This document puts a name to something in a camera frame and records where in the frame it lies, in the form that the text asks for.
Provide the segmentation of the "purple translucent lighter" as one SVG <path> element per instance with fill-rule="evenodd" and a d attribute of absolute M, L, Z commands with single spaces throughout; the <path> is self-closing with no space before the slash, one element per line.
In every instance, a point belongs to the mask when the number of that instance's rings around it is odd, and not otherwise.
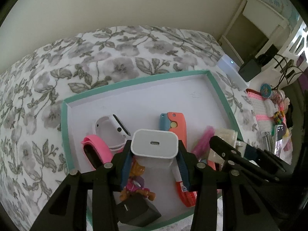
<path fill-rule="evenodd" d="M 210 150 L 209 141 L 211 137 L 215 135 L 215 128 L 207 126 L 202 137 L 198 140 L 195 147 L 192 149 L 192 153 L 197 157 L 198 160 L 202 159 L 207 152 Z"/>

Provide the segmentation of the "red glue bottle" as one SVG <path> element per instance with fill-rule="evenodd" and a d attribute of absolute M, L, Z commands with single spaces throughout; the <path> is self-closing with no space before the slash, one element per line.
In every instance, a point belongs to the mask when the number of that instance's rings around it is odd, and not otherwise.
<path fill-rule="evenodd" d="M 182 203 L 188 208 L 195 206 L 197 198 L 196 192 L 189 192 L 184 186 L 180 171 L 177 166 L 172 168 L 172 173 L 175 179 L 177 194 L 180 197 Z"/>

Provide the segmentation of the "small blue coral case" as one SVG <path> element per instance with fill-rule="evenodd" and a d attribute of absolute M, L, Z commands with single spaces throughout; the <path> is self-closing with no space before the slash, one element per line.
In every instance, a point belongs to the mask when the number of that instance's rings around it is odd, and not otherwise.
<path fill-rule="evenodd" d="M 159 117 L 159 130 L 175 133 L 187 148 L 186 120 L 183 113 L 162 113 Z"/>

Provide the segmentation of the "black power adapter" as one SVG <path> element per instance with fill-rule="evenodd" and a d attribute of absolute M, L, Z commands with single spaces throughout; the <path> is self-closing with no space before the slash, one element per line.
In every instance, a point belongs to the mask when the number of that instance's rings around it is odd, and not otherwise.
<path fill-rule="evenodd" d="M 145 227 L 161 217 L 157 208 L 141 194 L 135 194 L 116 205 L 122 224 Z"/>

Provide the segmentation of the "pink kids smartwatch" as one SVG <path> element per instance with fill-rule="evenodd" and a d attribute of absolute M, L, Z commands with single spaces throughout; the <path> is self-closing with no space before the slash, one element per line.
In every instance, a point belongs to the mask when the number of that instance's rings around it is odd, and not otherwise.
<path fill-rule="evenodd" d="M 83 152 L 94 169 L 110 163 L 113 154 L 108 145 L 97 135 L 88 135 L 81 142 Z"/>

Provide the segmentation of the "white power adapter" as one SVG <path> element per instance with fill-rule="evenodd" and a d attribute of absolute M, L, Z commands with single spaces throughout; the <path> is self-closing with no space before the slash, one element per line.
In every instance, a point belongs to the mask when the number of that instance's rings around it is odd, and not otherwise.
<path fill-rule="evenodd" d="M 178 154 L 178 137 L 170 131 L 139 129 L 131 140 L 137 163 L 146 168 L 169 168 Z"/>

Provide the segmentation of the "pink puppy toy figure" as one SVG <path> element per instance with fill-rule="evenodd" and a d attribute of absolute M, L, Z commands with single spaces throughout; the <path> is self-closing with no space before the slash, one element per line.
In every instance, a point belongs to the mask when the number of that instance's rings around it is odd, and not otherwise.
<path fill-rule="evenodd" d="M 139 165 L 139 163 L 134 160 L 131 166 L 130 176 L 128 178 L 125 188 L 120 192 L 120 201 L 127 200 L 130 196 L 134 194 L 141 194 L 144 198 L 154 201 L 156 194 L 145 187 L 144 178 L 142 175 L 145 172 L 145 167 Z"/>

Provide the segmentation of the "white smartwatch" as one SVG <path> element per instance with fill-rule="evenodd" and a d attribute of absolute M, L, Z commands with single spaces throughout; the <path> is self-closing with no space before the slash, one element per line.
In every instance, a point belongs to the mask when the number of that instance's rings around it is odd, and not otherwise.
<path fill-rule="evenodd" d="M 131 137 L 131 133 L 115 114 L 97 119 L 92 130 L 106 143 L 112 153 L 121 152 Z"/>

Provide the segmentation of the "large blue coral case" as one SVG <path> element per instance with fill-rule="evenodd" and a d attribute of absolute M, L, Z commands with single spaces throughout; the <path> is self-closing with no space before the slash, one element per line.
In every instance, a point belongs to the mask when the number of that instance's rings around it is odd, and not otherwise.
<path fill-rule="evenodd" d="M 216 170 L 215 162 L 207 160 L 207 165 L 210 166 L 214 171 Z"/>

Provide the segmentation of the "grey phone stand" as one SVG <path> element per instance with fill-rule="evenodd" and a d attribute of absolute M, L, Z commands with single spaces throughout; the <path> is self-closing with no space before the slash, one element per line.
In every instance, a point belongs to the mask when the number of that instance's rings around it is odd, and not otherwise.
<path fill-rule="evenodd" d="M 273 144 L 271 133 L 268 131 L 262 131 L 260 135 L 262 137 L 262 143 L 263 143 L 264 149 L 272 153 L 274 144 Z"/>

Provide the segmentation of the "pink white crochet mat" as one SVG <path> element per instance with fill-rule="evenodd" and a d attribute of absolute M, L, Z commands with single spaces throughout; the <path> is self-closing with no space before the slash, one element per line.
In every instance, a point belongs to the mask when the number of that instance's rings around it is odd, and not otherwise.
<path fill-rule="evenodd" d="M 265 99 L 255 90 L 246 89 L 246 92 L 252 103 L 260 135 L 264 137 L 267 134 L 271 134 L 275 123 L 273 117 L 267 114 Z"/>

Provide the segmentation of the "colourful bead toys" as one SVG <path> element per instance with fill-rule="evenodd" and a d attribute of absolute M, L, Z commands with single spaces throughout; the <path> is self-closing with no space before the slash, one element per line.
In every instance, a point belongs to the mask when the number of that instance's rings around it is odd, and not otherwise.
<path fill-rule="evenodd" d="M 280 103 L 275 104 L 276 111 L 274 113 L 273 119 L 276 124 L 287 123 L 285 115 L 288 111 L 289 105 L 290 105 L 289 98 L 284 98 Z"/>

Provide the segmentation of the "grey floral blanket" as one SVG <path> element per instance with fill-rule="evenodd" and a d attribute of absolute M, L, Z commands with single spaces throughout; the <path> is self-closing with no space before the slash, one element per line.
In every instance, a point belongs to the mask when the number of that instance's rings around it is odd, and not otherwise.
<path fill-rule="evenodd" d="M 116 82 L 208 69 L 222 89 L 245 142 L 260 147 L 252 102 L 217 67 L 223 50 L 204 32 L 119 26 L 80 33 L 35 50 L 1 74 L 1 205 L 29 230 L 68 173 L 62 101 Z"/>

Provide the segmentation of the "black plugged charger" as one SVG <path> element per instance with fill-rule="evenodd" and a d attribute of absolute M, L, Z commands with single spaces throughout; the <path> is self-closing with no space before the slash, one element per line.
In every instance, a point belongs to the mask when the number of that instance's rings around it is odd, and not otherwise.
<path fill-rule="evenodd" d="M 239 69 L 239 75 L 245 82 L 251 81 L 262 71 L 262 67 L 258 64 L 256 59 L 250 59 L 244 63 Z"/>

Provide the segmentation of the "teal shallow box tray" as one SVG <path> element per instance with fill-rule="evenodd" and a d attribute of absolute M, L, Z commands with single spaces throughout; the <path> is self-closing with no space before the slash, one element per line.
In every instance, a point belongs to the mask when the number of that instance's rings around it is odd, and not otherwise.
<path fill-rule="evenodd" d="M 207 126 L 228 128 L 242 133 L 235 116 L 210 71 L 184 71 L 136 78 L 105 85 L 71 96 L 62 104 L 62 140 L 68 170 L 92 171 L 81 141 L 94 134 L 94 124 L 115 114 L 131 135 L 139 129 L 159 130 L 161 113 L 183 113 L 187 125 L 187 149 L 190 151 Z M 154 206 L 162 217 L 138 228 L 119 223 L 119 230 L 155 230 L 188 217 L 194 208 L 185 207 L 177 196 L 171 168 L 148 168 L 147 187 L 156 193 Z"/>

